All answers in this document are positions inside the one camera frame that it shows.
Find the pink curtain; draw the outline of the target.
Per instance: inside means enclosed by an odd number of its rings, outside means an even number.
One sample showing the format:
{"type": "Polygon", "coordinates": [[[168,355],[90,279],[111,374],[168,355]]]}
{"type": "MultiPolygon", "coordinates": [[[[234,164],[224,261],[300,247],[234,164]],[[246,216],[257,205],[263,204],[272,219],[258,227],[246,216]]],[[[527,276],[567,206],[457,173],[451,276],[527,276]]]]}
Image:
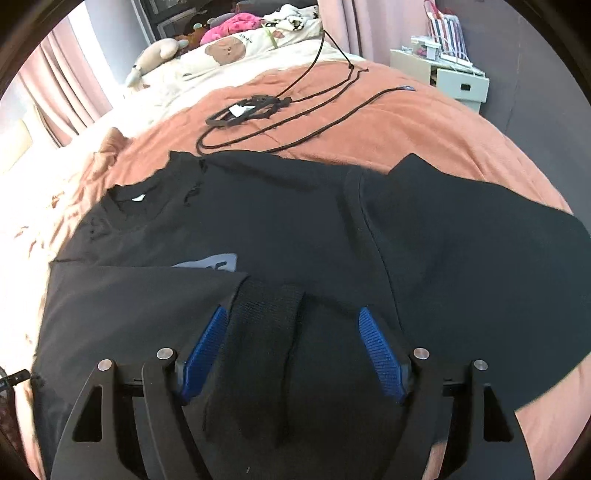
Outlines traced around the pink curtain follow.
{"type": "Polygon", "coordinates": [[[421,0],[318,0],[322,25],[346,52],[385,65],[393,49],[428,33],[421,0]]]}

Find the beige plush toy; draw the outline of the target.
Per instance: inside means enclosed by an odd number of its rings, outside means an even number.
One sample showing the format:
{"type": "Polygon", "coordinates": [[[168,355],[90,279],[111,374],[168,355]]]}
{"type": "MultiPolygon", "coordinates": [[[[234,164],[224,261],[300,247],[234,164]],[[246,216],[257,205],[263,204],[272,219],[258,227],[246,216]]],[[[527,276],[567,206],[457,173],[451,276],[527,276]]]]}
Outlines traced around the beige plush toy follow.
{"type": "Polygon", "coordinates": [[[143,75],[171,60],[179,51],[188,45],[189,41],[185,38],[181,38],[180,40],[166,38],[150,44],[135,60],[131,71],[124,81],[124,86],[126,88],[137,86],[143,75]]]}

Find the striped bag on cabinet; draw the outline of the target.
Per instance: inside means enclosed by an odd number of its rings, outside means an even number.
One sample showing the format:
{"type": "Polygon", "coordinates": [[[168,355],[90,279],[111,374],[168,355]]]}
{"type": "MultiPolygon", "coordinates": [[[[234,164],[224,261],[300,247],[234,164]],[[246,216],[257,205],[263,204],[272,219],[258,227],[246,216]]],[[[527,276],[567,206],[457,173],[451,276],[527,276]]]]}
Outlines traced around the striped bag on cabinet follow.
{"type": "Polygon", "coordinates": [[[435,1],[424,2],[431,37],[441,46],[441,57],[452,62],[471,65],[459,18],[439,10],[435,1]]]}

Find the cream bear print bedding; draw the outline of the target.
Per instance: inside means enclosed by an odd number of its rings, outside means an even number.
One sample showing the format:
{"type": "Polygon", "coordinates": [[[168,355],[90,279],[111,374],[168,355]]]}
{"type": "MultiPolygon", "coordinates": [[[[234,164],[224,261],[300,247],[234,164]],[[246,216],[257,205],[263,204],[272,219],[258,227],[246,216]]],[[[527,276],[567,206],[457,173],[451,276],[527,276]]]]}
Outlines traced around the cream bear print bedding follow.
{"type": "Polygon", "coordinates": [[[177,112],[197,104],[209,93],[238,87],[266,71],[322,61],[359,61],[342,54],[322,35],[322,21],[304,22],[297,31],[263,27],[210,42],[168,61],[142,77],[141,90],[126,92],[122,103],[92,127],[104,134],[114,127],[134,137],[177,112]]]}

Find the pink clothing pile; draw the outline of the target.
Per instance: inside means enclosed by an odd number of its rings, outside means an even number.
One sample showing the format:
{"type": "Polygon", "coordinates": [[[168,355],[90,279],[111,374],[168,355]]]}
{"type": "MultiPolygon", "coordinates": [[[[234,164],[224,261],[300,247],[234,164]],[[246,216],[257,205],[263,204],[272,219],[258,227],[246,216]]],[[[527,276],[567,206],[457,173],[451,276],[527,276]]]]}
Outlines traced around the pink clothing pile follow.
{"type": "Polygon", "coordinates": [[[223,21],[221,24],[209,28],[201,37],[200,45],[204,45],[239,32],[259,28],[262,23],[263,19],[257,17],[256,15],[246,12],[236,13],[232,17],[228,18],[228,20],[223,21]]]}

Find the white bedside cabinet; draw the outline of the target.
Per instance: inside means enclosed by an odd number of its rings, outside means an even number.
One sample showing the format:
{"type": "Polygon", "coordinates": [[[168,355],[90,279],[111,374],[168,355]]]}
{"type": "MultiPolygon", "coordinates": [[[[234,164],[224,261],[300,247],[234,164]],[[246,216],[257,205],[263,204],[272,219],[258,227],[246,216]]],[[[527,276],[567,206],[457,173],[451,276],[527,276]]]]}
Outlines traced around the white bedside cabinet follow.
{"type": "Polygon", "coordinates": [[[437,88],[476,113],[488,100],[490,79],[478,68],[428,60],[399,49],[391,50],[390,66],[437,88]]]}

